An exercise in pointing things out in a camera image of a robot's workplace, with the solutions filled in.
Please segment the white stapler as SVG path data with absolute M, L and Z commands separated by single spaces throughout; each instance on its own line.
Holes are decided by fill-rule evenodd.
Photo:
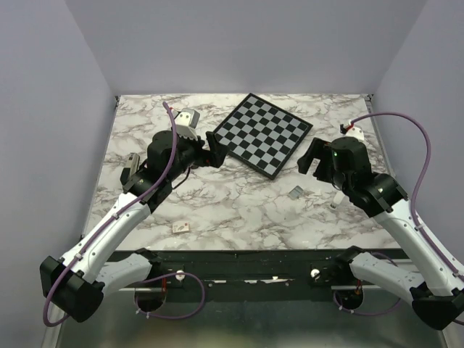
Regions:
M 334 196 L 333 200 L 331 201 L 330 207 L 332 209 L 336 209 L 343 202 L 344 197 L 345 197 L 344 193 L 341 191 L 338 191 L 336 195 Z

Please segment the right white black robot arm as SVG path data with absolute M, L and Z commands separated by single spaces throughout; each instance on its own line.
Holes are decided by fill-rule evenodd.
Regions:
M 314 279 L 343 284 L 359 279 L 377 285 L 411 305 L 426 325 L 439 331 L 461 315 L 463 264 L 411 211 L 413 201 L 398 182 L 372 171 L 364 143 L 349 136 L 332 142 L 314 138 L 297 161 L 299 172 L 307 173 L 313 160 L 319 161 L 314 177 L 341 189 L 394 238 L 418 270 L 406 271 L 351 246 Z

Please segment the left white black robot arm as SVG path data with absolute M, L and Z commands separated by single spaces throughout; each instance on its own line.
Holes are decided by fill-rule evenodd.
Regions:
M 48 327 L 49 305 L 63 310 L 66 318 L 82 323 L 103 299 L 133 283 L 153 286 L 161 276 L 146 250 L 133 252 L 119 262 L 109 257 L 125 237 L 148 218 L 173 190 L 172 182 L 191 166 L 219 168 L 228 148 L 215 134 L 182 138 L 174 130 L 156 133 L 147 158 L 123 185 L 123 192 L 95 228 L 59 259 L 47 257 L 40 265 L 46 298 L 43 321 Z

